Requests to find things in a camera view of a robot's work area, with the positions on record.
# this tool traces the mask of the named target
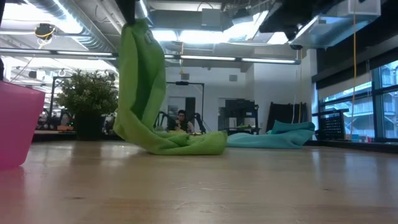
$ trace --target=teal cloth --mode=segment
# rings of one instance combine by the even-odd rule
[[[314,135],[312,122],[287,124],[275,121],[274,127],[267,134],[252,135],[247,133],[232,134],[228,137],[228,147],[301,149]]]

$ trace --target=man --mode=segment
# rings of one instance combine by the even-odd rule
[[[193,124],[190,121],[187,121],[185,110],[179,110],[178,111],[178,119],[175,121],[177,124],[175,126],[176,131],[183,130],[186,133],[194,133],[195,128],[193,127]]]

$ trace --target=table surface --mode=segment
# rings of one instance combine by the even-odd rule
[[[398,223],[398,157],[305,147],[153,156],[125,142],[31,145],[0,171],[0,223]]]

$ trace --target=pink cup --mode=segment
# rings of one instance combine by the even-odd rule
[[[23,164],[45,93],[0,81],[0,169]]]

